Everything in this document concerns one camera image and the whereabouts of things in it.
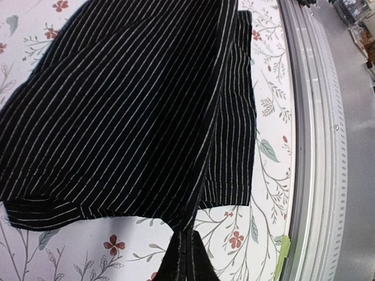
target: red flower print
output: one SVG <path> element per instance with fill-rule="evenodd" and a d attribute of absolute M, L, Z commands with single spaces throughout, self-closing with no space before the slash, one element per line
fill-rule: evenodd
<path fill-rule="evenodd" d="M 229 243 L 232 243 L 232 249 L 241 247 L 242 241 L 244 241 L 243 235 L 240 235 L 238 231 L 233 232 L 233 237 L 230 238 Z"/>
<path fill-rule="evenodd" d="M 5 52 L 6 44 L 5 43 L 0 43 L 0 54 Z"/>
<path fill-rule="evenodd" d="M 262 37 L 260 37 L 260 33 L 259 32 L 256 32 L 255 30 L 253 30 L 253 36 L 254 36 L 254 40 L 255 41 L 262 41 Z"/>
<path fill-rule="evenodd" d="M 111 249 L 111 252 L 110 252 L 111 256 L 117 255 L 118 250 L 125 249 L 125 243 L 123 243 L 123 242 L 117 243 L 117 236 L 116 235 L 112 235 L 110 237 L 110 241 L 104 242 L 103 245 L 104 245 L 105 249 Z"/>
<path fill-rule="evenodd" d="M 56 2 L 56 4 L 53 4 L 52 7 L 56 9 L 56 12 L 60 13 L 63 11 L 63 9 L 66 9 L 69 7 L 68 1 L 66 0 L 59 0 Z"/>
<path fill-rule="evenodd" d="M 158 273 L 157 272 L 154 272 L 152 275 L 151 275 L 151 279 L 147 279 L 146 281 L 153 281 L 156 277 Z"/>
<path fill-rule="evenodd" d="M 225 212 L 224 216 L 225 217 L 232 217 L 233 216 L 233 212 Z"/>
<path fill-rule="evenodd" d="M 47 39 L 55 39 L 57 36 L 58 31 L 54 30 L 53 28 L 48 28 L 48 31 L 45 33 Z"/>

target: pinstripe garment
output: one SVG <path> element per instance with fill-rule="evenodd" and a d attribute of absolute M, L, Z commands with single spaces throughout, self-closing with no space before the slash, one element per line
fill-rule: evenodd
<path fill-rule="evenodd" d="M 175 235 L 156 280 L 218 280 L 192 226 L 249 204 L 250 22 L 236 1 L 86 2 L 0 112 L 11 224 L 161 218 Z"/>

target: green tape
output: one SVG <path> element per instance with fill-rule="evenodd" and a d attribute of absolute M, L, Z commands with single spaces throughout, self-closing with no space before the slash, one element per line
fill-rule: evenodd
<path fill-rule="evenodd" d="M 281 241 L 279 260 L 277 262 L 277 267 L 276 267 L 276 271 L 274 275 L 275 276 L 274 281 L 277 281 L 280 278 L 282 266 L 284 265 L 284 260 L 288 257 L 290 247 L 291 247 L 291 240 L 289 236 L 283 235 L 282 241 Z"/>

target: white floral surface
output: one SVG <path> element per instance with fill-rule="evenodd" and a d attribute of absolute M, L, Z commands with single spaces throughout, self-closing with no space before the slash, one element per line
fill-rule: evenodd
<path fill-rule="evenodd" d="M 83 2 L 0 0 L 0 107 Z M 251 205 L 201 210 L 196 228 L 222 281 L 267 281 L 288 228 L 294 109 L 277 1 L 241 0 L 240 9 L 253 13 L 258 134 Z M 10 227 L 3 206 L 0 217 L 0 281 L 150 281 L 172 235 L 162 221 L 137 217 L 47 232 Z"/>

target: gray floor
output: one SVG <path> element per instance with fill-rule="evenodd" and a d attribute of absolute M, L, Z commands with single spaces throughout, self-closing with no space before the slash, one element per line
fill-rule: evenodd
<path fill-rule="evenodd" d="M 349 158 L 345 230 L 335 280 L 370 281 L 375 272 L 375 94 L 363 55 L 335 10 L 323 3 L 319 15 L 339 77 Z"/>

